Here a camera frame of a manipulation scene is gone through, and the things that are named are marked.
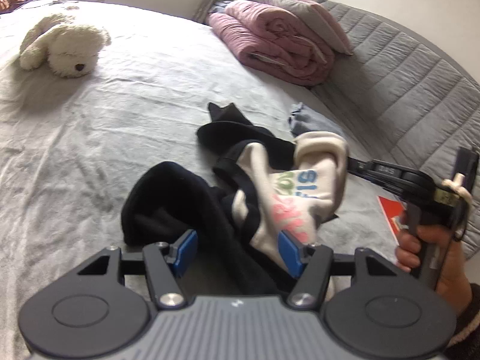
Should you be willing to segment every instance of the folded blanket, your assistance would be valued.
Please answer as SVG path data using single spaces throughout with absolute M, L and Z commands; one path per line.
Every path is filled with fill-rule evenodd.
M 290 83 L 316 85 L 333 66 L 330 47 L 284 9 L 235 1 L 208 23 L 241 63 Z
M 296 15 L 332 49 L 352 55 L 352 45 L 335 18 L 320 4 L 309 0 L 252 0 L 286 9 Z

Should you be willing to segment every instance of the white plush dog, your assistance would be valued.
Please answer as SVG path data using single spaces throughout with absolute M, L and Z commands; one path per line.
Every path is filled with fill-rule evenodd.
M 29 71 L 47 59 L 55 74 L 80 77 L 94 69 L 98 53 L 110 43 L 104 28 L 83 24 L 74 15 L 53 13 L 28 31 L 20 46 L 20 66 Z

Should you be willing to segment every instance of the blue gripper pad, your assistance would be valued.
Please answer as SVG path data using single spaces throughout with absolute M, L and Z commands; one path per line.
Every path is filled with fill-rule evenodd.
M 285 230 L 278 235 L 278 252 L 289 274 L 293 278 L 299 278 L 305 269 L 305 264 L 301 261 L 299 247 L 289 238 Z
M 181 278 L 197 254 L 198 235 L 193 230 L 177 250 L 177 258 L 170 269 L 176 278 Z

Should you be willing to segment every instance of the red book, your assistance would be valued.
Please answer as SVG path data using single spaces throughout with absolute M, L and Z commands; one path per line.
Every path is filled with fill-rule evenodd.
M 397 200 L 390 200 L 377 196 L 380 207 L 382 208 L 383 214 L 387 220 L 388 226 L 392 231 L 395 241 L 397 241 L 397 234 L 402 229 L 402 224 L 400 223 L 400 218 L 404 212 L 404 207 L 401 202 Z

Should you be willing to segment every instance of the gray mattress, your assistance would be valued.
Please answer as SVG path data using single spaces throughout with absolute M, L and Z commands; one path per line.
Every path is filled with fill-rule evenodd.
M 215 159 L 195 135 L 209 121 L 209 101 L 235 102 L 253 123 L 284 139 L 291 139 L 293 103 L 322 108 L 306 88 L 243 67 L 207 26 L 112 4 L 79 3 L 112 36 L 92 74 L 63 79 L 45 65 L 23 71 L 18 47 L 50 9 L 34 6 L 45 3 L 0 17 L 2 360 L 27 355 L 16 323 L 23 302 L 105 246 L 123 246 L 119 213 L 148 168 L 175 161 L 215 182 Z M 368 157 L 352 137 L 350 145 L 353 155 Z M 365 192 L 371 186 L 362 183 L 349 181 L 344 201 L 360 205 L 341 207 L 340 218 L 321 228 L 321 239 L 339 252 L 366 246 L 392 259 L 394 241 L 377 190 Z M 195 291 L 219 291 L 215 263 L 190 270 L 190 277 Z M 141 280 L 130 286 L 141 290 Z
M 480 86 L 419 35 L 347 5 L 323 2 L 340 22 L 354 55 L 337 55 L 329 79 L 313 92 L 374 158 L 449 177 L 457 147 L 480 146 Z M 467 257 L 480 246 L 480 177 L 464 238 Z

